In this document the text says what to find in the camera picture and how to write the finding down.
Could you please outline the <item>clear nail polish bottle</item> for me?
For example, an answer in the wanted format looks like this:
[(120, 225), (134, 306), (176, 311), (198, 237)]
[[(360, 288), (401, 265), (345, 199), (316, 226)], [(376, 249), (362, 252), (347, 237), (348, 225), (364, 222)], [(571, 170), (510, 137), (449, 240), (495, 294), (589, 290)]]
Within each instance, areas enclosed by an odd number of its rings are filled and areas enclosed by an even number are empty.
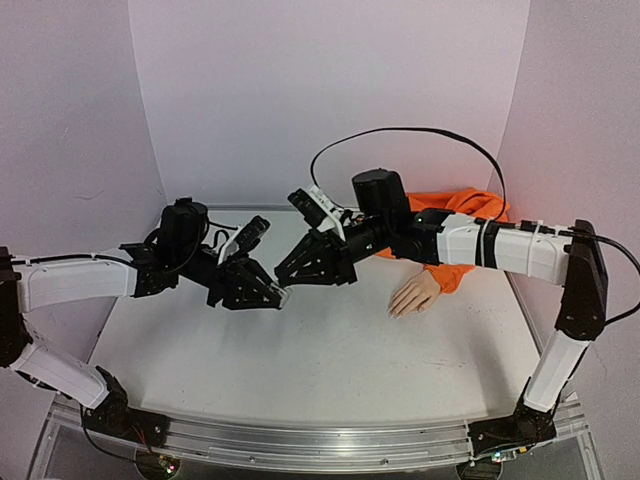
[(293, 295), (291, 287), (276, 286), (275, 292), (279, 295), (278, 309), (282, 310)]

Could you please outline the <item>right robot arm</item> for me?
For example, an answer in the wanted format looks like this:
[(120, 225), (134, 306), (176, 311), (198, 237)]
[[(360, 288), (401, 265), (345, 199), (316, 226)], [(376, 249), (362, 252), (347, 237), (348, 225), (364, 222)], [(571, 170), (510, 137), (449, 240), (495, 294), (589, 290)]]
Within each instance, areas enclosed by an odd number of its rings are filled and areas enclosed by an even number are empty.
[(584, 352), (604, 330), (608, 277), (592, 226), (570, 230), (523, 221), (481, 219), (449, 209), (412, 211), (401, 178), (377, 169), (356, 175), (359, 213), (336, 206), (316, 186), (291, 193), (308, 233), (276, 267), (281, 286), (356, 282), (356, 263), (390, 250), (423, 265), (489, 268), (563, 288), (555, 333), (528, 380), (522, 403), (547, 413)]

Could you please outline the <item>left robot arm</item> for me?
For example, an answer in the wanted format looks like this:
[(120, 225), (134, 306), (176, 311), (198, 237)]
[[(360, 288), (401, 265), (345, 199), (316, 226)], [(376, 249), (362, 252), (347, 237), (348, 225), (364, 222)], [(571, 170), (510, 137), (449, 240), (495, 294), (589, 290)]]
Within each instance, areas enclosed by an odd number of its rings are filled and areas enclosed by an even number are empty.
[(203, 204), (181, 198), (164, 208), (144, 240), (116, 250), (22, 258), (3, 250), (2, 367), (95, 411), (111, 435), (128, 435), (135, 416), (115, 376), (50, 341), (32, 316), (74, 304), (147, 298), (182, 279), (203, 287), (210, 307), (279, 309), (285, 293), (250, 255), (269, 227), (261, 216), (224, 226), (210, 220)]

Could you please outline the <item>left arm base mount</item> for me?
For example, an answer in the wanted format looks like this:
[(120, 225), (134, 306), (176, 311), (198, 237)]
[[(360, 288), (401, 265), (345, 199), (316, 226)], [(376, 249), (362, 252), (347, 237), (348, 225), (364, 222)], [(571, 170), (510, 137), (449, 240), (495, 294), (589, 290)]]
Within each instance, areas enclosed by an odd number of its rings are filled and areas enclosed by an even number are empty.
[(141, 443), (148, 451), (163, 447), (169, 418), (130, 407), (128, 395), (116, 377), (100, 366), (96, 369), (106, 382), (107, 396), (95, 408), (83, 410), (82, 426), (92, 432)]

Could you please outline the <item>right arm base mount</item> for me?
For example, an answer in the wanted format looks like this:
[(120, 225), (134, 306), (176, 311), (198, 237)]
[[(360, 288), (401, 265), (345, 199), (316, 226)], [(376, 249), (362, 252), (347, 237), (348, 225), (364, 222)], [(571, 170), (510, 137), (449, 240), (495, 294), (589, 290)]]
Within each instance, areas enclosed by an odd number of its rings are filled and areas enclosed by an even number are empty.
[(520, 398), (510, 415), (470, 423), (467, 436), (471, 443), (471, 457), (481, 459), (553, 440), (556, 437), (556, 407), (554, 404), (539, 410), (527, 406)]

